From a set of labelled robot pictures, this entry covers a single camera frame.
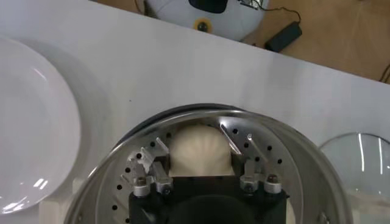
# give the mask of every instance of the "white plate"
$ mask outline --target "white plate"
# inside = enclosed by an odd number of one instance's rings
[[[0,214],[53,193],[79,143],[77,105],[62,76],[40,54],[0,37]]]

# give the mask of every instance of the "white tabletop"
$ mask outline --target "white tabletop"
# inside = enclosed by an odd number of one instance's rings
[[[265,114],[316,144],[351,131],[390,137],[388,85],[95,2],[0,0],[0,34],[45,56],[76,97],[80,155],[57,197],[126,131],[190,103]],[[38,223],[38,208],[0,223]]]

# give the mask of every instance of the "metal clamp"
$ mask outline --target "metal clamp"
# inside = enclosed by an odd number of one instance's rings
[[[258,189],[258,179],[255,176],[255,163],[247,160],[244,165],[244,175],[239,178],[239,186],[247,193],[253,193]]]
[[[161,162],[154,162],[152,171],[155,178],[156,191],[163,195],[169,195],[173,190],[173,178],[167,176]]]

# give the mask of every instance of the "wire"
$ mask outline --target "wire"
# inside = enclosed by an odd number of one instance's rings
[[[387,83],[387,82],[388,82],[389,77],[390,77],[390,72],[389,72],[389,74],[387,75],[387,77],[386,77],[386,73],[388,73],[389,69],[390,69],[390,64],[388,64],[388,66],[386,67],[386,69],[383,71],[382,77],[380,78],[379,82],[384,82],[384,83]]]
[[[287,12],[293,12],[293,13],[297,14],[297,16],[298,16],[298,18],[299,18],[299,20],[297,21],[298,23],[300,23],[301,20],[302,20],[298,11],[291,10],[291,9],[287,9],[286,7],[279,7],[279,8],[274,8],[274,9],[265,9],[265,8],[263,8],[263,0],[261,0],[261,4],[259,4],[257,0],[252,0],[252,2],[256,2],[256,4],[258,5],[258,7],[259,7],[262,11],[270,12],[270,11],[276,11],[276,10],[285,10],[285,11],[287,11]]]

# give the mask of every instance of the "black machine part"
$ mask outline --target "black machine part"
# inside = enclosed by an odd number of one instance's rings
[[[155,184],[145,197],[129,195],[133,224],[285,224],[285,191],[269,194],[259,181],[253,193],[241,189],[239,177],[174,177],[174,190],[159,194]]]

